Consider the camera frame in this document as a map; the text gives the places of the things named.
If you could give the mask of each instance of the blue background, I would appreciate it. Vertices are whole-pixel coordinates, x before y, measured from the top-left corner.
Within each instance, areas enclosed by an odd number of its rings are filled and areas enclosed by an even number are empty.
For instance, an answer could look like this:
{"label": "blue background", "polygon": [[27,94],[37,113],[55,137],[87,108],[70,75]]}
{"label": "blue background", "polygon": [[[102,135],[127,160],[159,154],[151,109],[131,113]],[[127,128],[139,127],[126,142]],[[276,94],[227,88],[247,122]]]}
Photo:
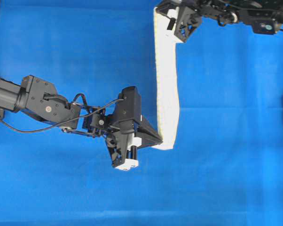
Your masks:
{"label": "blue background", "polygon": [[[135,85],[156,125],[157,3],[2,0],[0,77],[32,74],[91,105]],[[0,225],[283,225],[283,33],[205,19],[177,60],[175,148],[140,150],[132,171],[110,166],[103,139],[0,125]]]}

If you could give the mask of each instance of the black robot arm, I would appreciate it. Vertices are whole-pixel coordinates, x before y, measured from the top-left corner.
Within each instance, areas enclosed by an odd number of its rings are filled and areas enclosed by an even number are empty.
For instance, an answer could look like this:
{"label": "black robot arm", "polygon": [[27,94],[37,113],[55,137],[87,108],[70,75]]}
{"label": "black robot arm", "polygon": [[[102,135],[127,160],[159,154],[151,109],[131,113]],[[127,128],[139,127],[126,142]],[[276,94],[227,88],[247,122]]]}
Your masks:
{"label": "black robot arm", "polygon": [[174,35],[183,42],[200,26],[203,16],[216,20],[221,27],[243,22],[258,34],[283,31],[283,0],[164,0],[156,12],[170,19],[166,29],[175,26]]}
{"label": "black robot arm", "polygon": [[[79,96],[83,98],[83,105],[75,102]],[[116,103],[113,114],[105,115],[105,107],[113,103]],[[141,113],[141,97],[137,88],[123,89],[118,99],[105,107],[88,106],[83,94],[69,102],[57,93],[52,83],[31,75],[23,78],[21,85],[0,79],[0,122],[6,126],[22,133],[60,127],[66,133],[104,137],[114,168],[129,170],[137,167],[138,149],[162,143],[162,138]],[[87,114],[80,116],[82,109]],[[2,120],[5,110],[21,111],[51,126],[34,131],[17,130]],[[86,131],[77,130],[79,118],[84,118],[82,128]]]}

